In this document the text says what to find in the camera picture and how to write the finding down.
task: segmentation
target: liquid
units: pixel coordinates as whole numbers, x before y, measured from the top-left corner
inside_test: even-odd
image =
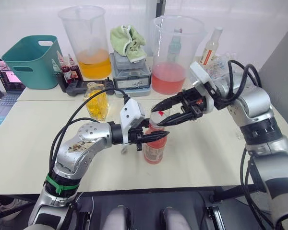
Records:
[[[176,94],[182,89],[185,78],[182,66],[177,63],[161,63],[153,68],[152,87],[161,94]]]
[[[99,49],[93,55],[84,50],[77,55],[77,60],[82,74],[87,78],[100,79],[111,73],[109,53],[104,49]]]
[[[150,126],[149,129],[145,132],[145,134],[150,134],[151,132],[160,131],[160,130],[164,130],[164,128],[155,129]],[[164,151],[164,147],[167,142],[167,139],[168,137],[164,137],[159,140],[144,144],[144,147],[143,147],[144,158],[148,163],[158,164],[162,160],[163,151]]]
[[[84,100],[88,99],[89,97],[93,96],[95,93],[99,91],[100,90],[93,90],[91,93],[89,93],[84,97]],[[91,99],[86,104],[86,108],[91,118],[96,119],[98,121],[105,121],[109,110],[109,103],[106,93],[104,92]]]

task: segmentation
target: plastic cup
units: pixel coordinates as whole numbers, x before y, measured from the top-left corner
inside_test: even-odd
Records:
[[[176,94],[206,35],[204,23],[185,16],[160,16],[153,27],[152,87],[162,94]]]
[[[111,73],[104,14],[98,6],[74,6],[58,13],[81,73],[90,79]]]

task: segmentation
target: plastic beaker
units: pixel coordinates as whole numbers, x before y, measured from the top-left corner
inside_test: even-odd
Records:
[[[152,87],[162,94],[178,93],[198,45],[204,23],[185,16],[160,16],[153,21]]]
[[[104,14],[98,6],[74,6],[58,13],[81,72],[91,79],[111,73]]]

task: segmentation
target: gray metal panel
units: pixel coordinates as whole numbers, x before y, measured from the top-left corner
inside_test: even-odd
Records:
[[[272,104],[288,123],[288,32],[260,69],[259,75]]]

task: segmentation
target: teal basket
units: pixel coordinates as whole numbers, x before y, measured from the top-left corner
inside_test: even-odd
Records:
[[[17,42],[2,60],[26,87],[46,90],[58,84],[51,61],[57,60],[57,50],[61,53],[56,36],[32,35]]]

